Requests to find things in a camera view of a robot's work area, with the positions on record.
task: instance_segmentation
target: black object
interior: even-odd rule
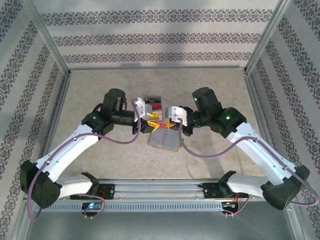
[[[38,170],[39,168],[29,160],[20,166],[20,188],[25,194],[28,194],[30,184]],[[61,187],[42,172],[34,184],[31,199],[40,208],[48,208],[59,198]]]
[[[188,126],[183,126],[182,131],[186,136],[193,134],[193,128],[208,126],[210,129],[226,138],[231,132],[236,132],[237,127],[247,122],[247,119],[235,108],[222,108],[214,91],[202,87],[192,93],[197,111],[183,107],[187,112]]]
[[[98,196],[101,197],[105,200],[113,200],[114,199],[114,195],[115,195],[115,187],[116,185],[108,183],[102,183],[102,184],[98,184],[97,188],[96,188],[96,192],[95,194],[91,194],[88,193],[90,195],[94,195],[94,196]],[[99,201],[99,199],[96,198],[90,198],[88,196],[79,196],[79,195],[71,195],[70,196],[71,200],[93,200],[93,201]]]
[[[85,175],[92,182],[92,185],[91,185],[89,191],[87,192],[87,194],[96,196],[98,193],[99,180],[96,179],[94,176],[92,176],[88,172],[82,172],[81,174]]]
[[[236,193],[231,191],[225,179],[228,177],[228,172],[221,178],[222,181],[218,182],[204,182],[199,184],[198,187],[203,189],[203,196],[205,199],[221,199],[221,198],[235,198]],[[246,193],[239,192],[240,198],[247,198],[249,195]]]
[[[82,215],[87,216],[87,217],[92,217],[92,216],[96,215],[101,210],[102,203],[97,202],[97,201],[99,201],[99,199],[92,199],[92,201],[95,204],[95,206],[93,206],[93,207],[90,206],[91,202],[82,203],[82,205],[81,205]]]
[[[230,204],[226,204],[226,203],[222,202],[221,205],[222,205],[223,210],[228,210],[232,213],[236,213],[239,209],[239,204],[236,204],[234,207],[232,207]]]
[[[141,120],[142,133],[149,133],[147,121]],[[104,95],[103,103],[99,103],[91,113],[85,116],[81,124],[92,128],[93,133],[106,135],[115,125],[131,126],[132,134],[137,133],[138,123],[135,122],[135,111],[127,110],[126,93],[112,88]]]
[[[295,167],[295,174],[306,181],[310,171],[304,165],[300,165]],[[278,210],[283,210],[302,188],[302,183],[294,176],[289,179],[285,177],[283,181],[284,183],[276,186],[270,181],[261,186],[264,199]]]

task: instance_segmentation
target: small box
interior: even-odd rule
[[[179,132],[158,128],[150,134],[147,144],[177,152],[181,147],[179,142]]]

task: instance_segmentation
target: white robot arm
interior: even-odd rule
[[[282,210],[298,194],[302,183],[296,176],[306,181],[310,171],[304,166],[296,166],[276,152],[252,128],[247,119],[235,108],[222,108],[212,89],[203,87],[192,94],[198,108],[171,106],[166,115],[172,122],[179,123],[186,136],[193,134],[193,128],[210,127],[242,149],[266,174],[266,177],[247,176],[235,171],[227,172],[220,180],[220,189],[225,193],[246,193],[265,198]],[[196,157],[212,159],[214,156],[200,156],[183,147]]]
[[[66,196],[95,195],[99,181],[91,174],[83,172],[74,177],[60,177],[60,175],[82,152],[97,143],[100,140],[99,136],[112,131],[115,124],[131,126],[132,134],[138,131],[138,121],[147,126],[143,119],[152,116],[152,106],[145,104],[141,98],[137,98],[134,104],[139,116],[135,111],[123,110],[123,105],[127,104],[122,90],[109,90],[104,96],[103,103],[98,104],[65,141],[35,163],[27,160],[21,165],[21,189],[27,194],[36,173],[47,164],[37,177],[31,195],[31,199],[42,209],[48,208],[57,199]],[[144,127],[141,132],[147,133],[148,130],[150,131]]]

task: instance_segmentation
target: beige floor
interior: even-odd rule
[[[161,68],[74,70],[58,123],[53,147],[68,137],[111,88],[126,92],[128,102],[136,97],[162,96],[163,107],[189,106],[196,109],[192,92],[201,87],[215,91],[223,107],[235,107],[258,130],[247,87],[240,68]],[[133,138],[128,126],[115,126],[108,137],[127,141]],[[82,153],[63,176],[89,172],[96,178],[220,178],[234,170],[263,176],[260,168],[240,149],[234,148],[219,159],[202,160],[188,154],[147,145],[149,134],[142,134],[130,145],[100,140]],[[196,129],[185,143],[198,154],[212,155],[230,142],[208,127]]]

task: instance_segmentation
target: patterned wallpaper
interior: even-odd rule
[[[278,0],[42,0],[70,69],[241,66]]]
[[[47,139],[63,74],[19,0],[0,3],[0,240],[23,199],[19,166]]]
[[[320,193],[320,8],[316,0],[294,0],[281,19],[251,77],[277,151],[310,170]],[[302,189],[301,202],[314,197]],[[311,239],[320,239],[319,204],[302,207]]]

